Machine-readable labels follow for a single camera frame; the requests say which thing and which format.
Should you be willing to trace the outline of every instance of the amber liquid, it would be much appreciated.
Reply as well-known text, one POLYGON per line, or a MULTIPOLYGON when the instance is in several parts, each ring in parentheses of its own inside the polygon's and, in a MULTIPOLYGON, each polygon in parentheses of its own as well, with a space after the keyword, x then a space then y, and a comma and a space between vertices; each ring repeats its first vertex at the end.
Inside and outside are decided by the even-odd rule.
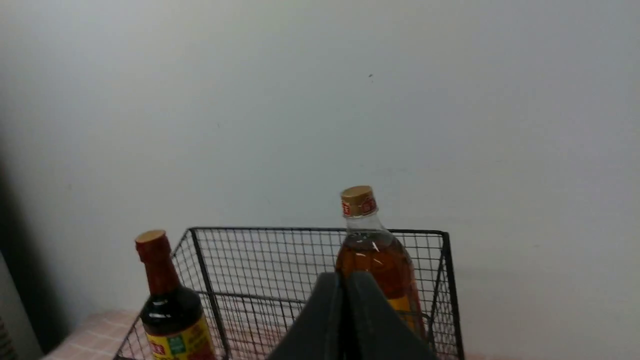
POLYGON ((342 243, 335 269, 345 278, 354 271, 370 272, 407 326, 427 340, 413 263, 395 236, 386 231, 350 232, 342 243), (408 309, 398 304, 406 304, 408 309))

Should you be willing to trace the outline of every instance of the dark glass bottle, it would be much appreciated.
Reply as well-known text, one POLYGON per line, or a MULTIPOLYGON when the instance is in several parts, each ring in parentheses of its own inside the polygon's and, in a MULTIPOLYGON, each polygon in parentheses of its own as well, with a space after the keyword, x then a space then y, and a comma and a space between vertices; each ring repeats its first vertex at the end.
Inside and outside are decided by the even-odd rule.
POLYGON ((156 360, 213 360, 214 349, 198 294, 181 285, 162 230, 136 238, 150 296, 140 314, 156 360))
POLYGON ((340 196, 347 236, 336 259, 336 271, 345 278, 355 271, 370 272, 391 307, 416 335, 427 340, 413 262, 402 243, 378 219, 373 190, 354 186, 340 196))

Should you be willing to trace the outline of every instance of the wire basket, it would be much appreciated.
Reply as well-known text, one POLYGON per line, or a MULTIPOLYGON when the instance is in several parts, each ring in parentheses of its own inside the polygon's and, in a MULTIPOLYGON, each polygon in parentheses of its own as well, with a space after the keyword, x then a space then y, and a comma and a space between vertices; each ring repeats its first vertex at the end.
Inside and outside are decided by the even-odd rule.
MULTIPOLYGON (((390 230, 413 260, 429 342, 464 360, 449 234, 390 230)), ((200 294, 216 355, 264 359, 293 324, 318 274, 333 271, 344 229, 194 227, 173 252, 184 286, 200 294)), ((153 360, 138 317, 115 359, 153 360)))

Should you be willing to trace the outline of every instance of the bottle neck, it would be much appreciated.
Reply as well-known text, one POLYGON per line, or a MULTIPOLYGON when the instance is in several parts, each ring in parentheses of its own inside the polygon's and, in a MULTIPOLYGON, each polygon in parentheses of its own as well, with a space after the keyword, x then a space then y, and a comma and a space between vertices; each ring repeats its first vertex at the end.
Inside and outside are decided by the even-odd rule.
POLYGON ((171 258, 145 263, 151 295, 164 295, 180 286, 180 279, 171 258))
POLYGON ((364 217, 346 217, 346 220, 347 233, 358 233, 361 231, 376 231, 380 233, 389 232, 384 226, 382 226, 377 212, 364 217))

